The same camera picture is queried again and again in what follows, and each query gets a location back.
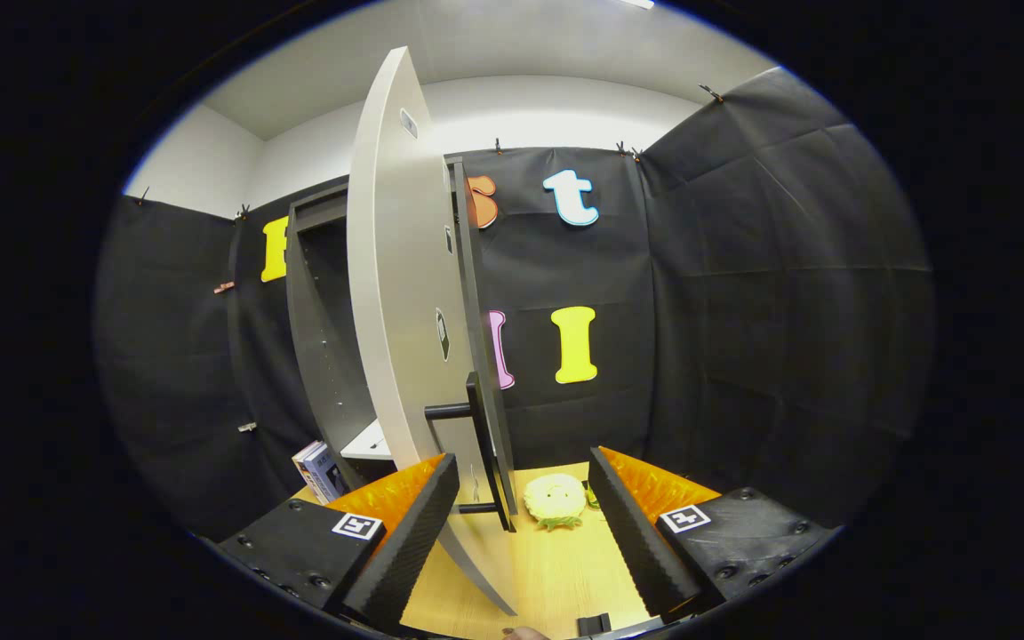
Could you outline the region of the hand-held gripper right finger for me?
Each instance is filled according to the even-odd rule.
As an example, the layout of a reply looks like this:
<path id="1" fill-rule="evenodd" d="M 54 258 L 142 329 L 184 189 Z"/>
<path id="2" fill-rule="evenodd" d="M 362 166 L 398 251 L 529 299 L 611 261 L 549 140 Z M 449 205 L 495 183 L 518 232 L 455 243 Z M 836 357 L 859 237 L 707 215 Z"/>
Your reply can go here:
<path id="1" fill-rule="evenodd" d="M 609 447 L 590 450 L 588 481 L 646 611 L 666 623 L 764 591 L 840 534 L 755 487 L 711 490 Z"/>

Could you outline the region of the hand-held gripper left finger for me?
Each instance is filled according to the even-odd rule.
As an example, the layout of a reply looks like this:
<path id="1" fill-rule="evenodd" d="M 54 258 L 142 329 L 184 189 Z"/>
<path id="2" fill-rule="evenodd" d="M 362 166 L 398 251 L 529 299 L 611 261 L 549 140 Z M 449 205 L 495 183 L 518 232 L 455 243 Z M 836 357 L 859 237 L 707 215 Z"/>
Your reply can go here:
<path id="1" fill-rule="evenodd" d="M 333 505 L 285 500 L 212 550 L 310 614 L 403 629 L 406 606 L 459 488 L 458 459 L 442 453 Z"/>

